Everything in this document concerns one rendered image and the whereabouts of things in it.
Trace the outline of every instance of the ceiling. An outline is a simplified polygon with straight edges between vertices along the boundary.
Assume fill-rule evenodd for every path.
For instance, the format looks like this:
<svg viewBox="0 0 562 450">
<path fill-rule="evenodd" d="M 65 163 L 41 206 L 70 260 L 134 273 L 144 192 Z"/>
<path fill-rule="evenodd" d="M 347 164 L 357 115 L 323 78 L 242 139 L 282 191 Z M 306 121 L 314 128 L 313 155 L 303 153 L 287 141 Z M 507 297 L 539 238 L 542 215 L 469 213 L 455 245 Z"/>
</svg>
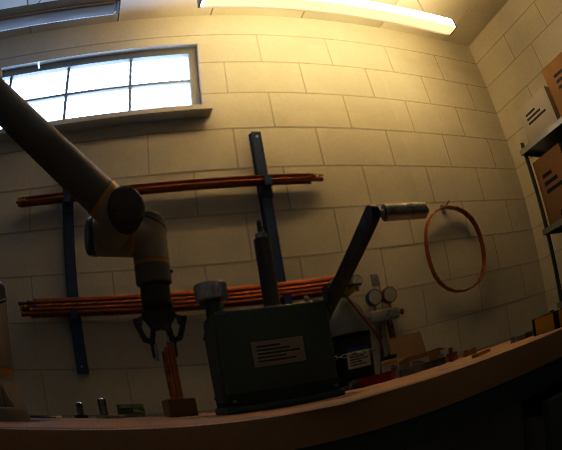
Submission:
<svg viewBox="0 0 562 450">
<path fill-rule="evenodd" d="M 0 0 L 0 9 L 37 3 L 39 0 Z M 42 0 L 41 3 L 53 0 Z M 351 18 L 334 14 L 270 9 L 213 9 L 197 8 L 197 0 L 121 0 L 119 20 L 148 19 L 152 17 L 177 17 L 182 15 L 275 15 L 302 19 L 331 20 L 358 23 L 361 25 L 389 28 L 414 34 L 423 34 L 435 39 L 468 45 L 496 15 L 507 0 L 378 0 L 384 3 L 418 9 L 452 18 L 457 28 L 450 36 L 443 36 L 400 25 Z"/>
</svg>

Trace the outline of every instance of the wall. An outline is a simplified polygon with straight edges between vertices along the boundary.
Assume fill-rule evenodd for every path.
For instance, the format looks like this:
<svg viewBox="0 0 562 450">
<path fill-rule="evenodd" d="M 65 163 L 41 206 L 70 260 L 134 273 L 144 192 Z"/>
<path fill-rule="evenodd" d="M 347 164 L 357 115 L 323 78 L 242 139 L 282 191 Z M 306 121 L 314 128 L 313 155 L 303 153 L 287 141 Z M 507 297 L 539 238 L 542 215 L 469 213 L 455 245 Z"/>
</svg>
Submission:
<svg viewBox="0 0 562 450">
<path fill-rule="evenodd" d="M 521 143 L 528 140 L 519 118 L 523 105 L 546 81 L 541 73 L 562 51 L 562 1 L 510 0 L 470 45 L 482 78 L 508 140 L 511 155 L 525 197 L 540 260 L 548 310 L 556 309 L 558 294 L 554 271 L 537 198 Z M 560 261 L 562 240 L 553 235 Z"/>
<path fill-rule="evenodd" d="M 488 271 L 455 295 L 433 280 L 424 221 L 382 223 L 358 268 L 370 285 L 398 289 L 400 334 L 421 331 L 426 347 L 485 348 L 531 328 L 546 312 L 544 288 L 517 173 L 484 80 L 467 46 L 399 31 L 323 20 L 184 16 L 68 28 L 6 39 L 0 66 L 99 51 L 197 44 L 203 102 L 213 107 L 190 131 L 78 144 L 118 183 L 252 172 L 248 133 L 263 133 L 270 173 L 323 173 L 313 185 L 275 188 L 288 279 L 335 273 L 367 204 L 450 201 L 485 235 Z M 16 377 L 34 414 L 74 414 L 81 400 L 144 403 L 161 412 L 162 364 L 150 357 L 133 317 L 84 320 L 90 374 L 74 368 L 63 319 L 19 317 L 17 301 L 65 295 L 60 205 L 18 209 L 19 196 L 59 188 L 13 144 L 0 165 L 0 279 L 10 300 Z M 202 280 L 258 281 L 252 188 L 147 197 L 167 219 L 172 290 Z M 86 256 L 86 214 L 76 209 L 80 294 L 135 292 L 131 261 Z M 431 252 L 443 280 L 468 287 L 480 272 L 474 232 L 455 213 L 432 222 Z M 214 408 L 202 341 L 204 316 L 190 314 L 179 345 L 184 394 Z"/>
</svg>

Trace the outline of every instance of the copper tube bundle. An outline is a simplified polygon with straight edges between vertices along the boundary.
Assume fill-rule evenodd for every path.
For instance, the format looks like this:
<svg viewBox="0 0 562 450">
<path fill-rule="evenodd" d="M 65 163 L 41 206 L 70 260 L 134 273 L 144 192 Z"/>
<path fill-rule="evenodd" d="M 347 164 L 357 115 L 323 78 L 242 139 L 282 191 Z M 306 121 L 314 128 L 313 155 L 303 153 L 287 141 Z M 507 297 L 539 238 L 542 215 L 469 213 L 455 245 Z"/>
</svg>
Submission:
<svg viewBox="0 0 562 450">
<path fill-rule="evenodd" d="M 291 294 L 293 300 L 305 295 L 310 298 L 321 297 L 322 288 L 334 277 L 311 278 L 307 280 L 283 281 L 279 285 L 279 297 Z M 79 316 L 106 316 L 142 313 L 140 294 L 109 295 L 100 297 L 43 298 L 18 302 L 22 317 L 68 317 L 71 309 Z M 172 292 L 172 304 L 176 311 L 195 311 L 201 309 L 193 291 Z M 261 286 L 237 286 L 228 288 L 228 301 L 225 308 L 237 306 L 257 306 L 263 304 Z"/>
<path fill-rule="evenodd" d="M 322 175 L 313 173 L 287 173 L 270 175 L 275 184 L 310 184 L 313 181 L 322 181 Z M 199 189 L 222 189 L 244 186 L 259 186 L 264 184 L 263 175 L 243 175 L 224 178 L 201 178 L 193 180 L 163 181 L 159 183 L 132 184 L 139 194 L 158 194 L 164 192 L 194 191 Z M 53 205 L 62 203 L 62 192 L 44 195 L 19 197 L 16 201 L 20 208 L 27 206 Z"/>
<path fill-rule="evenodd" d="M 167 347 L 162 352 L 162 359 L 164 360 L 164 369 L 166 370 L 166 380 L 168 381 L 170 398 L 183 398 L 178 362 L 176 360 L 176 350 L 172 342 L 168 342 Z"/>
</svg>

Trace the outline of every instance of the fluorescent light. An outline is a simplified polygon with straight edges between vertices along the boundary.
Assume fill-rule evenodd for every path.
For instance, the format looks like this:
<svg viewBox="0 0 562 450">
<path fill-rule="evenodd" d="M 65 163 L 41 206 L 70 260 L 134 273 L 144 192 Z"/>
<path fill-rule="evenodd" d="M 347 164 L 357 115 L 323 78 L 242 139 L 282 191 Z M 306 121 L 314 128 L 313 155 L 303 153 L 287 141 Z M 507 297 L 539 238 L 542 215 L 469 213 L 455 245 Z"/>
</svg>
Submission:
<svg viewBox="0 0 562 450">
<path fill-rule="evenodd" d="M 71 20 L 117 16 L 119 14 L 119 1 L 108 1 L 98 5 L 92 5 L 94 2 L 91 2 L 90 5 L 77 5 L 77 7 L 74 8 L 66 6 L 60 9 L 57 8 L 57 6 L 58 3 L 62 2 L 49 3 L 47 3 L 47 6 L 53 6 L 51 10 L 27 12 L 25 9 L 28 7 L 13 8 L 16 14 L 12 16 L 8 14 L 11 13 L 10 10 L 3 11 L 2 16 L 0 16 L 0 32 L 19 30 L 22 28 L 47 25 L 51 23 L 68 22 Z"/>
<path fill-rule="evenodd" d="M 453 19 L 370 0 L 198 0 L 200 8 L 275 8 L 314 11 L 392 22 L 438 34 L 451 34 Z"/>
</svg>

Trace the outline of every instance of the robotic arm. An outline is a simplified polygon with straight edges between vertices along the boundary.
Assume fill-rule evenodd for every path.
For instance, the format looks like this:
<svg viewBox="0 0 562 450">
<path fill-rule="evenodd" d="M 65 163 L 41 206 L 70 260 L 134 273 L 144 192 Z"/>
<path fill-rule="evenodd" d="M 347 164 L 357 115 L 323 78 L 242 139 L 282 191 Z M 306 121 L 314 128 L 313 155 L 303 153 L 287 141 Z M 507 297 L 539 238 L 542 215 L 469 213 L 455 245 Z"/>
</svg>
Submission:
<svg viewBox="0 0 562 450">
<path fill-rule="evenodd" d="M 135 189 L 119 186 L 107 177 L 1 79 L 0 126 L 88 211 L 84 236 L 88 255 L 134 259 L 143 312 L 133 322 L 142 341 L 150 344 L 152 356 L 158 359 L 156 331 L 165 331 L 176 345 L 183 338 L 187 320 L 177 315 L 172 306 L 164 218 L 145 212 L 142 197 Z M 174 320 L 179 324 L 177 336 L 172 330 Z M 150 328 L 150 337 L 142 329 L 143 321 Z"/>
</svg>

